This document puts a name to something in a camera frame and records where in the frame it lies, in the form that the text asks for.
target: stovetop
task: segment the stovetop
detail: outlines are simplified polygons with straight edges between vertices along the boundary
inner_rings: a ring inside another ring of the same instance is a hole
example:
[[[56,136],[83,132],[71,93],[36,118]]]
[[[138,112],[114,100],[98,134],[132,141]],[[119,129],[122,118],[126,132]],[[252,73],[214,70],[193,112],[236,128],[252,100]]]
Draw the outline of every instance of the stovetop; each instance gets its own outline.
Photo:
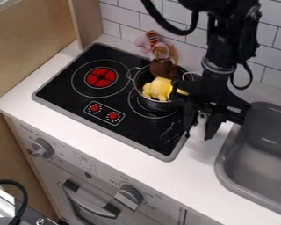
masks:
[[[182,112],[150,112],[140,104],[132,77],[136,68],[149,63],[94,44],[32,98],[151,156],[171,161],[185,141]]]

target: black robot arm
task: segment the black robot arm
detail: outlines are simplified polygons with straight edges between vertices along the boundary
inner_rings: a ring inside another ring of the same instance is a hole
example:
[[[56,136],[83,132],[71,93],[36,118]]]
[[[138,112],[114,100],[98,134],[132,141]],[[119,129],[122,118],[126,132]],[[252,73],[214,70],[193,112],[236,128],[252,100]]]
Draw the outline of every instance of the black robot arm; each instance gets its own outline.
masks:
[[[250,104],[235,96],[227,87],[228,80],[238,90],[248,88],[253,80],[247,60],[256,55],[258,22],[262,16],[258,0],[178,0],[192,11],[191,28],[181,31],[169,24],[150,0],[141,0],[156,22],[168,31],[186,35],[195,30],[198,13],[207,11],[207,53],[202,61],[202,78],[193,81],[175,81],[170,99],[184,106],[184,129],[187,135],[197,123],[198,111],[210,116],[205,127],[205,139],[214,137],[222,122],[230,120],[243,124]],[[234,72],[241,64],[249,74],[249,83],[243,87],[234,84]],[[176,92],[190,93],[185,98]]]

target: metal sink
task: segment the metal sink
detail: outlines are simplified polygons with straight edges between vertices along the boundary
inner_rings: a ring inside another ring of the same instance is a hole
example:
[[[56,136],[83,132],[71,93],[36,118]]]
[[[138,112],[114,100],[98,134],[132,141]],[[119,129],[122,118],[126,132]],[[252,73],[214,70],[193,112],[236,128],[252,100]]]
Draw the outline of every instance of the metal sink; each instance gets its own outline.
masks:
[[[234,125],[215,162],[231,192],[281,214],[281,107],[254,103],[245,125]]]

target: plush toy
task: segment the plush toy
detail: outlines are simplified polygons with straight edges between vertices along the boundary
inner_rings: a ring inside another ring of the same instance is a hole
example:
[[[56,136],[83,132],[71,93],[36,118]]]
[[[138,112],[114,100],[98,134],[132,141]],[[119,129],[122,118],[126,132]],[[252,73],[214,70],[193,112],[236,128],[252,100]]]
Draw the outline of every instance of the plush toy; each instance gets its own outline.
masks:
[[[134,42],[135,46],[141,47],[142,53],[151,52],[152,48],[162,41],[162,36],[160,36],[156,31],[146,32],[146,35],[143,35],[137,38]]]
[[[150,72],[155,77],[163,77],[168,79],[178,78],[178,66],[173,65],[171,60],[165,60],[159,62],[158,60],[153,60],[150,64]]]
[[[142,89],[142,94],[147,98],[168,101],[169,95],[173,90],[173,86],[171,80],[163,77],[157,77],[152,83],[146,83]],[[183,95],[189,95],[189,93],[180,89],[177,89],[177,92]]]
[[[155,59],[159,61],[167,60],[170,58],[170,49],[165,43],[158,42],[156,45],[153,46],[149,58],[151,61]]]

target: pot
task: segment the pot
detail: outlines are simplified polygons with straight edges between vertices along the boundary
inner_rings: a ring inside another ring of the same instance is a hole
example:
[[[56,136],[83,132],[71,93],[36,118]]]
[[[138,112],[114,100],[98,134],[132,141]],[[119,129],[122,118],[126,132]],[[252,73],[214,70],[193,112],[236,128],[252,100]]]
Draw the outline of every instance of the pot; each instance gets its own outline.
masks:
[[[132,68],[129,70],[128,74],[131,75],[133,69],[139,70],[135,76],[130,76],[130,79],[133,80],[134,88],[139,95],[139,100],[142,106],[146,107],[148,110],[153,112],[174,112],[177,110],[180,105],[173,101],[159,101],[151,98],[147,98],[142,95],[142,87],[146,83],[151,83],[155,77],[150,72],[150,65],[143,68]],[[181,67],[178,67],[179,76],[182,76],[187,71]]]

